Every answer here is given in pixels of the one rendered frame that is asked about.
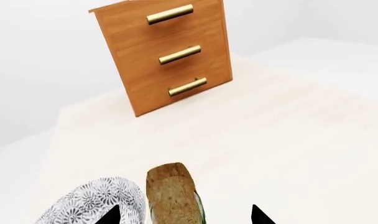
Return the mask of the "brown bread slice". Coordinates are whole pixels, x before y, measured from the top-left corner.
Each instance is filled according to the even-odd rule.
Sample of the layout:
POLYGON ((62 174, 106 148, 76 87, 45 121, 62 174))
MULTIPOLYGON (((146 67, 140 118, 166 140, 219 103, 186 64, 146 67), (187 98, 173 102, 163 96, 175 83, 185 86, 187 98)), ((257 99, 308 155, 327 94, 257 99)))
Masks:
POLYGON ((206 224, 194 180, 180 162, 150 169, 146 196, 152 224, 206 224))

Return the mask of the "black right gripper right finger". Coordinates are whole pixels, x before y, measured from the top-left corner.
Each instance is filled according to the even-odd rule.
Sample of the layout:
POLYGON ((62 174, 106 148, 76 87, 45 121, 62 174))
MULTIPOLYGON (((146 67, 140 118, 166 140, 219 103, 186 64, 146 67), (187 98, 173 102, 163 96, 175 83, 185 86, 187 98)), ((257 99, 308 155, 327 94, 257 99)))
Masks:
POLYGON ((252 224, 276 224, 257 205, 252 205, 252 224))

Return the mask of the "wooden drawer cabinet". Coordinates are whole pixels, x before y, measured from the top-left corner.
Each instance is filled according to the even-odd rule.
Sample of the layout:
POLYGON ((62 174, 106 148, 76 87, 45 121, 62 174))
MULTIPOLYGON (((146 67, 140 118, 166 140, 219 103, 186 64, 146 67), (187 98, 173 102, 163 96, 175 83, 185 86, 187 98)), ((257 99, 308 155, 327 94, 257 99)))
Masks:
POLYGON ((233 79, 223 0, 125 0, 92 9, 132 109, 143 115, 233 79), (148 25, 146 17, 192 4, 191 14, 148 25), (190 46, 201 52, 159 64, 159 57, 190 46), (176 96, 168 89, 207 78, 176 96))

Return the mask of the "white floral patterned bowl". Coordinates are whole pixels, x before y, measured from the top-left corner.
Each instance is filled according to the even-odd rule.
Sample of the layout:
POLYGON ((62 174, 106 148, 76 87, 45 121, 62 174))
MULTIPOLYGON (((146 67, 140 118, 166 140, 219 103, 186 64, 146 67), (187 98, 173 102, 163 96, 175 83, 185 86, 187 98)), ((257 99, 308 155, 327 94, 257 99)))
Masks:
POLYGON ((117 224, 145 224, 145 198, 133 181, 103 177, 78 186, 58 199, 35 224, 95 224, 118 207, 117 224))

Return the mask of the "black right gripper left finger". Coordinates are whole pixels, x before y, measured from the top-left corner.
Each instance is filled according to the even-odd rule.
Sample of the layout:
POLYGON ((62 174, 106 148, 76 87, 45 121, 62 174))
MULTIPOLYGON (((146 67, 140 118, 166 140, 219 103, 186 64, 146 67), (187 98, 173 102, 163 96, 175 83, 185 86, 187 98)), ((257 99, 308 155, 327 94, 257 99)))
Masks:
POLYGON ((104 214, 95 224, 120 224, 121 214, 119 205, 115 205, 104 214))

